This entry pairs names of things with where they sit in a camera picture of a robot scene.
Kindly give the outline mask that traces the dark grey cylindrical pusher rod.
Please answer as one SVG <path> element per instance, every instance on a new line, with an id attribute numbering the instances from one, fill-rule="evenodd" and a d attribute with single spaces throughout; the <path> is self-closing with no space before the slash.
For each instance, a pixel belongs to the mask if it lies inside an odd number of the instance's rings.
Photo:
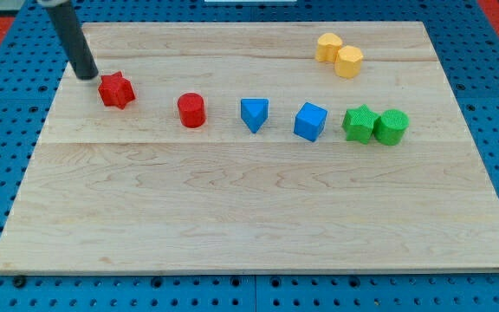
<path id="1" fill-rule="evenodd" d="M 37 0 L 48 13 L 68 61 L 79 80 L 92 80 L 99 74 L 80 21 L 70 0 Z"/>

